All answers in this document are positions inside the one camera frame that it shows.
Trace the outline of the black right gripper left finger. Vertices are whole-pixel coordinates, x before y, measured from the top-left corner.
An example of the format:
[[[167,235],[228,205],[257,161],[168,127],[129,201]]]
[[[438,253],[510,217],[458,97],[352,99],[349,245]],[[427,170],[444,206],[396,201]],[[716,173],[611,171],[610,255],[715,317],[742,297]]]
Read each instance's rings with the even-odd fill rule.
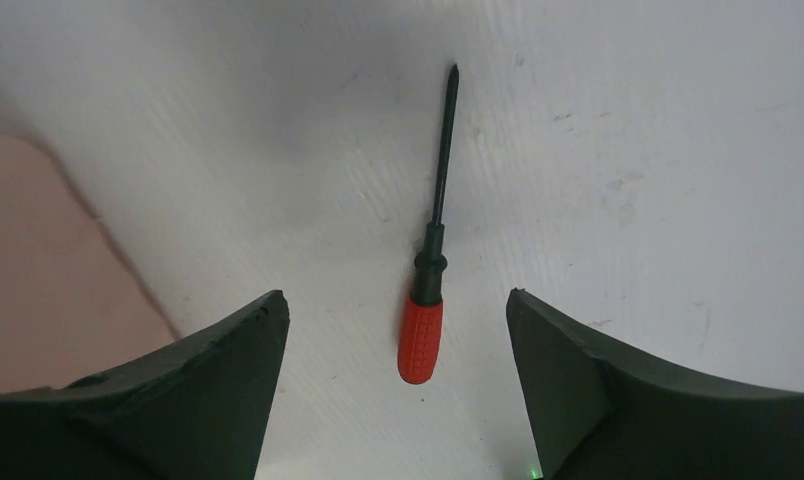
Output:
[[[251,479],[290,323],[270,291],[63,388],[0,394],[0,479]]]

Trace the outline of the red handled screwdriver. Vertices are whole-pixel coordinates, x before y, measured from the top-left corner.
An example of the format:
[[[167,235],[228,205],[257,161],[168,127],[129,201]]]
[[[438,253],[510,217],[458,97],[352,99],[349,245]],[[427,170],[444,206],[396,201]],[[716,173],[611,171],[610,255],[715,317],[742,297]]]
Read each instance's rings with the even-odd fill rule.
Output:
[[[421,248],[414,258],[414,274],[403,308],[397,350],[398,373],[402,380],[412,385],[421,385],[431,379],[440,349],[442,284],[447,268],[447,259],[443,255],[443,209],[459,86],[460,71],[454,64],[446,82],[431,217],[426,224]]]

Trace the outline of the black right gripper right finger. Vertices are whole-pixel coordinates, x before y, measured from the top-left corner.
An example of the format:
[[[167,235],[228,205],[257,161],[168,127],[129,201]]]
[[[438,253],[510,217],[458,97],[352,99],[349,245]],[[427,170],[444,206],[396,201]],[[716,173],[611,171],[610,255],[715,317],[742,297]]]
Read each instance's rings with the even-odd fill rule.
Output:
[[[515,289],[512,351],[547,479],[804,479],[804,393],[692,370]]]

